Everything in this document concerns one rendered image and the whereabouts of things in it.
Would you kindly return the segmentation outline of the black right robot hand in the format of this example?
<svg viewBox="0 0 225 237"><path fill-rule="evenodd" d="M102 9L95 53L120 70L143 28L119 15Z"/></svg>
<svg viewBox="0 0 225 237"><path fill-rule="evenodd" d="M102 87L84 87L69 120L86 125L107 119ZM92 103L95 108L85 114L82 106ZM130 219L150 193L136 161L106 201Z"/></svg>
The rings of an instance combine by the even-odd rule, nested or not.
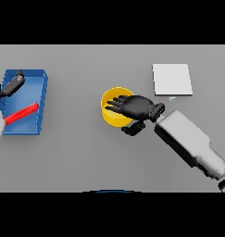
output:
<svg viewBox="0 0 225 237"><path fill-rule="evenodd" d="M130 136L135 136L145 128L145 121L156 122L165 111L163 103L154 104L150 99L141 95L119 95L112 101L108 101L106 110L123 115L135 120L130 127L122 127L121 130Z"/></svg>

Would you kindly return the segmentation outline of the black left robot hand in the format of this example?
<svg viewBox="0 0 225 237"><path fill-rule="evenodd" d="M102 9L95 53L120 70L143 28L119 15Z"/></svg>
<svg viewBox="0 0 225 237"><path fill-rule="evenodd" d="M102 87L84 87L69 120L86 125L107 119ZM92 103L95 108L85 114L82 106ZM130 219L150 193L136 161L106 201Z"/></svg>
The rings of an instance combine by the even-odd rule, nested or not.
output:
<svg viewBox="0 0 225 237"><path fill-rule="evenodd" d="M25 83L25 77L21 69L18 70L16 77L10 81L4 88L0 85L0 99L2 97L10 97Z"/></svg>

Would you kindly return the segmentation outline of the yellow bowl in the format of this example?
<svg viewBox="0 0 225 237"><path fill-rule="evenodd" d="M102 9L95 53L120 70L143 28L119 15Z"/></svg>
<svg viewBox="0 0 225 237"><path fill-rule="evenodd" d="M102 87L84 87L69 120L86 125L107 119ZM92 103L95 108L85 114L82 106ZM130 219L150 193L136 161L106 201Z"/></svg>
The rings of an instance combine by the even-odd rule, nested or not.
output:
<svg viewBox="0 0 225 237"><path fill-rule="evenodd" d="M116 128L127 126L132 122L131 118L126 118L121 114L106 109L106 106L108 106L107 102L120 95L133 95L133 92L124 87L113 87L105 91L101 98L101 114L103 119L107 124Z"/></svg>

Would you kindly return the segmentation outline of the red beaker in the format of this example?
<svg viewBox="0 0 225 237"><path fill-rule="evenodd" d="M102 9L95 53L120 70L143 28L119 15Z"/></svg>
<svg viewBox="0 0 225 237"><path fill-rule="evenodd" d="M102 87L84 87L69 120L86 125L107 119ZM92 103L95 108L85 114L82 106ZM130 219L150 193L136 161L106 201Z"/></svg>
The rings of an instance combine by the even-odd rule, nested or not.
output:
<svg viewBox="0 0 225 237"><path fill-rule="evenodd" d="M22 108L21 110L5 117L5 124L9 125L12 124L13 122L19 120L19 119L23 119L27 116L29 116L30 114L36 112L39 109L39 105L37 102L26 106L24 108Z"/></svg>

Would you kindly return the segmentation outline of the pale square measuring scale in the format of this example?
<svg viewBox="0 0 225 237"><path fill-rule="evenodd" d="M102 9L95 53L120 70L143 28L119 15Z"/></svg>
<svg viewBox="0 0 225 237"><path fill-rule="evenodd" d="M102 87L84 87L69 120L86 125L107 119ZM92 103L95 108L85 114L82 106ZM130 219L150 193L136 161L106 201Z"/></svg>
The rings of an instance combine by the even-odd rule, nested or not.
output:
<svg viewBox="0 0 225 237"><path fill-rule="evenodd" d="M193 89L187 64L153 64L155 95L186 96Z"/></svg>

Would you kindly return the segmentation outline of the blue tray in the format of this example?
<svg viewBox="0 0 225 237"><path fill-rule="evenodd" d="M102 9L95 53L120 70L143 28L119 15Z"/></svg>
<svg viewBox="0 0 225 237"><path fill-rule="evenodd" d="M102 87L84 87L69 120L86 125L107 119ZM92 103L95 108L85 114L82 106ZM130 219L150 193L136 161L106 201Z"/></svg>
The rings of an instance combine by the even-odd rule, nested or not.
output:
<svg viewBox="0 0 225 237"><path fill-rule="evenodd" d="M39 109L5 127L4 135L39 135L42 129L48 77L44 69L24 69L25 83L10 97L0 101L3 117L38 103Z"/></svg>

